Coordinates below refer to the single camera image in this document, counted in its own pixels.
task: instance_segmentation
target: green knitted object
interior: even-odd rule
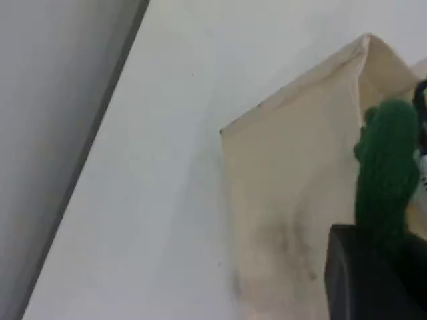
[[[395,99],[367,110],[365,122],[354,147],[360,163],[355,222],[395,261],[407,232],[405,210],[420,178],[414,160],[417,115],[410,104]]]

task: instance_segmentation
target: green yarn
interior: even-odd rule
[[[355,222],[395,261],[406,238],[405,210],[420,178],[414,160],[417,115],[409,103],[393,99],[367,110],[365,122],[354,147],[360,163]]]

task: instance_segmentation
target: white wall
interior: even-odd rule
[[[153,0],[25,320],[231,320],[218,129],[372,31],[427,57],[425,0]]]
[[[0,1],[0,319],[22,302],[137,2]]]

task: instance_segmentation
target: black object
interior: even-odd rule
[[[415,106],[418,116],[419,148],[421,156],[427,155],[427,106],[424,91],[427,89],[427,80],[417,84],[412,104]]]
[[[427,319],[427,242],[408,234],[392,266],[354,225],[333,225],[324,281],[331,320]]]

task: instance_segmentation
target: canvas bag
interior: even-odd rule
[[[363,112],[419,79],[363,35],[222,129],[246,319],[328,319],[328,231],[352,223]]]

